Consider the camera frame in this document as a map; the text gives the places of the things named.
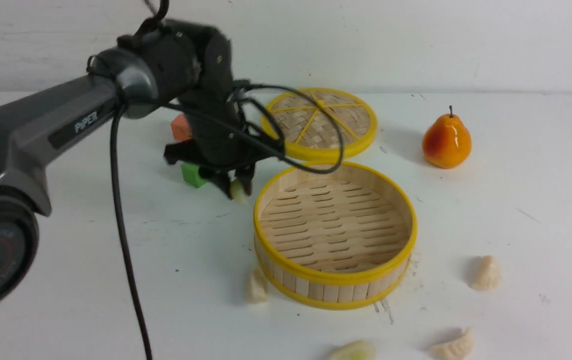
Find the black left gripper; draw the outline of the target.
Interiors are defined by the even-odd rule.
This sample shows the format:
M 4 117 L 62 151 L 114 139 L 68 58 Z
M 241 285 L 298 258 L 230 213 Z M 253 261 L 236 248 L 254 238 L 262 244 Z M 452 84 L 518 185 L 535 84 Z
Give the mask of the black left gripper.
M 229 175 L 215 175 L 235 171 L 247 197 L 252 195 L 255 175 L 256 151 L 235 132 L 219 125 L 224 123 L 236 130 L 247 130 L 246 118 L 233 102 L 250 85 L 249 80 L 233 80 L 231 89 L 222 96 L 207 88 L 196 88 L 179 96 L 178 101 L 187 112 L 184 114 L 192 138 L 165 146 L 164 159 L 169 165 L 176 162 L 195 164 L 206 170 L 211 183 L 228 199 L 233 199 Z

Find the grey left Piper robot arm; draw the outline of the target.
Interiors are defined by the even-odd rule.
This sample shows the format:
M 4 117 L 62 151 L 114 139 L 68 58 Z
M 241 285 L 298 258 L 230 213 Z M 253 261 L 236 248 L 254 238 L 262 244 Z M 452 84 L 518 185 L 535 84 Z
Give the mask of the grey left Piper robot arm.
M 177 100 L 192 139 L 167 145 L 165 161 L 199 166 L 225 194 L 223 176 L 235 171 L 250 191 L 254 165 L 270 153 L 233 105 L 241 84 L 220 30 L 149 18 L 90 57 L 85 75 L 0 106 L 0 301 L 36 255 L 36 215 L 52 211 L 46 167 L 119 116 L 141 119 Z

